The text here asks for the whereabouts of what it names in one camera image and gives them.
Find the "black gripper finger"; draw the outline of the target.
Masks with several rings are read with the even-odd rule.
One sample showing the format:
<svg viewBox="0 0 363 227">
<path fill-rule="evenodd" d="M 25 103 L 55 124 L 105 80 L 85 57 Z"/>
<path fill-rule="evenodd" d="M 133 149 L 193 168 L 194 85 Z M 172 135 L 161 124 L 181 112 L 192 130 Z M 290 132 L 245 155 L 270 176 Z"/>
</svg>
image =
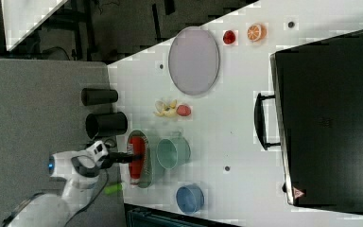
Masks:
<svg viewBox="0 0 363 227">
<path fill-rule="evenodd" d="M 143 159 L 144 159 L 144 154 L 128 154 L 126 157 L 127 162 L 133 162 Z"/>
</svg>

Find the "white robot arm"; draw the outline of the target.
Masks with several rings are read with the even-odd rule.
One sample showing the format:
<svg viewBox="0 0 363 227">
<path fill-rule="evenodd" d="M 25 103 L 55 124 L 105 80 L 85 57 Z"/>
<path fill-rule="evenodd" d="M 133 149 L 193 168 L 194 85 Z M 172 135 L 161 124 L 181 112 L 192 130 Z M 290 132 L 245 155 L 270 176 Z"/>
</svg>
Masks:
<svg viewBox="0 0 363 227">
<path fill-rule="evenodd" d="M 34 194 L 3 220 L 2 227 L 65 227 L 72 217 L 93 202 L 102 169 L 114 163 L 143 160 L 143 154 L 132 151 L 109 152 L 101 140 L 80 151 L 54 153 L 49 157 L 49 177 L 65 181 L 62 193 Z"/>
</svg>

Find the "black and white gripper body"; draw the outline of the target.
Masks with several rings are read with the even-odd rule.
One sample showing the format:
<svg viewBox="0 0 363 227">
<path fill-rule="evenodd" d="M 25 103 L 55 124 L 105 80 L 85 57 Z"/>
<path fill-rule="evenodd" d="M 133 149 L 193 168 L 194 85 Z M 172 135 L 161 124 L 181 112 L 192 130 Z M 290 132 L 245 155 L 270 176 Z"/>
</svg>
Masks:
<svg viewBox="0 0 363 227">
<path fill-rule="evenodd" d="M 109 146 L 102 140 L 90 142 L 86 145 L 86 150 L 91 152 L 97 166 L 101 169 L 107 169 L 114 164 L 125 164 L 127 154 L 125 152 L 112 152 Z"/>
</svg>

